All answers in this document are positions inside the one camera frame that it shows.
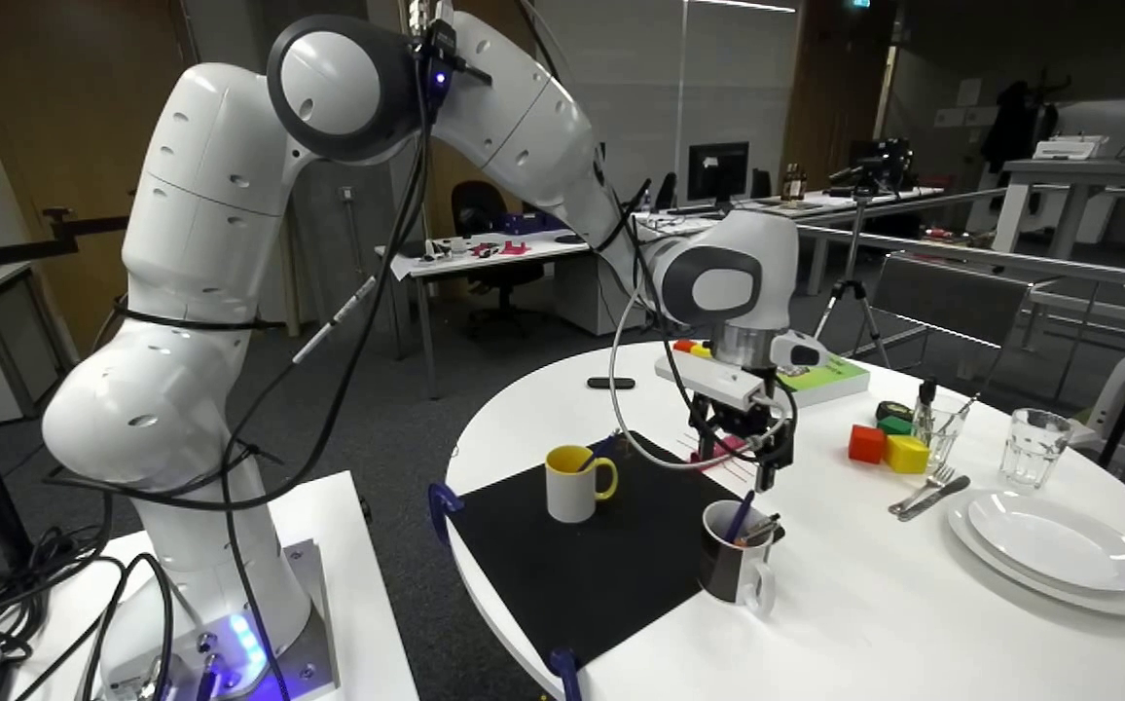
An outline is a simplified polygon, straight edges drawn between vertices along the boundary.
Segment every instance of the cup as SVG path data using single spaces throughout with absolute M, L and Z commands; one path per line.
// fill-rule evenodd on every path
M 1000 451 L 1000 479 L 1015 489 L 1041 489 L 1068 451 L 1072 420 L 1046 410 L 1015 410 Z
M 736 519 L 738 501 L 719 497 L 706 504 L 706 569 L 699 582 L 710 595 L 723 604 L 742 604 L 752 610 L 771 607 L 771 543 L 778 540 L 776 519 L 752 510 L 742 530 L 746 536 L 723 540 L 729 520 Z
M 933 479 L 952 475 L 950 451 L 952 451 L 961 423 L 967 423 L 967 410 L 933 414 L 933 423 L 925 430 L 925 475 L 933 475 Z
M 607 501 L 614 488 L 614 463 L 584 445 L 555 445 L 546 454 L 549 514 L 564 527 L 586 520 L 595 501 Z

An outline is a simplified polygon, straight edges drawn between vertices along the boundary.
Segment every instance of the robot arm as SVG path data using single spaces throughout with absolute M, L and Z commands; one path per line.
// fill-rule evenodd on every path
M 788 331 L 797 269 L 788 218 L 736 210 L 699 238 L 636 250 L 620 228 L 621 206 L 603 177 L 595 127 L 542 60 L 467 10 L 441 10 L 416 60 L 419 81 L 403 73 L 402 41 L 294 23 L 274 49 L 274 105 L 301 142 L 335 159 L 367 159 L 427 127 L 497 188 L 584 233 L 628 290 L 649 285 L 647 301 L 675 324 Z

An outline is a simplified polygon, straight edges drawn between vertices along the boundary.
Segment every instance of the black table mat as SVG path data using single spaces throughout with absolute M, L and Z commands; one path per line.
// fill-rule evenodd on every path
M 542 463 L 470 489 L 453 514 L 527 639 L 580 664 L 699 586 L 699 510 L 729 497 L 697 469 L 647 463 L 621 434 L 593 449 L 614 459 L 620 489 L 584 527 L 549 519 Z

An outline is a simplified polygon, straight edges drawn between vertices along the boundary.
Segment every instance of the yellow cup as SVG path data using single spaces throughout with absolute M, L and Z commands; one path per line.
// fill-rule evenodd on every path
M 607 501 L 620 488 L 620 469 L 607 454 L 595 454 L 584 445 L 555 445 L 546 454 L 546 489 L 549 489 L 549 514 L 555 520 L 586 520 L 595 514 L 595 501 Z

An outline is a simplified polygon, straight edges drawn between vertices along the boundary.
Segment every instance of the white round table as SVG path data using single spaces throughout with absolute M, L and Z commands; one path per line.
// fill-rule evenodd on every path
M 621 347 L 620 373 L 638 386 L 620 394 L 636 430 L 689 454 L 692 428 L 675 381 L 654 373 L 659 342 Z M 470 494 L 502 482 L 564 441 L 614 430 L 611 401 L 586 389 L 607 373 L 607 351 L 553 360 L 480 410 L 464 428 L 446 488 Z M 784 698 L 784 701 L 1116 701 L 1125 698 L 1125 617 L 1096 617 L 1029 586 L 983 575 L 943 536 L 933 504 L 894 520 L 887 501 L 915 489 L 890 469 L 845 459 L 849 423 L 868 423 L 877 401 L 915 401 L 920 379 L 877 368 L 868 394 L 802 410 L 793 467 L 762 494 L 784 510 L 791 536 L 776 549 L 776 607 L 752 616 L 697 590 L 659 624 L 580 669 L 586 698 Z M 1007 417 L 974 403 L 950 463 L 974 489 L 998 488 Z M 746 467 L 710 469 L 736 494 Z M 1125 488 L 1068 451 L 1052 501 L 1087 510 L 1125 534 Z M 553 698 L 549 675 L 527 632 L 483 575 L 446 520 L 457 569 L 497 642 Z

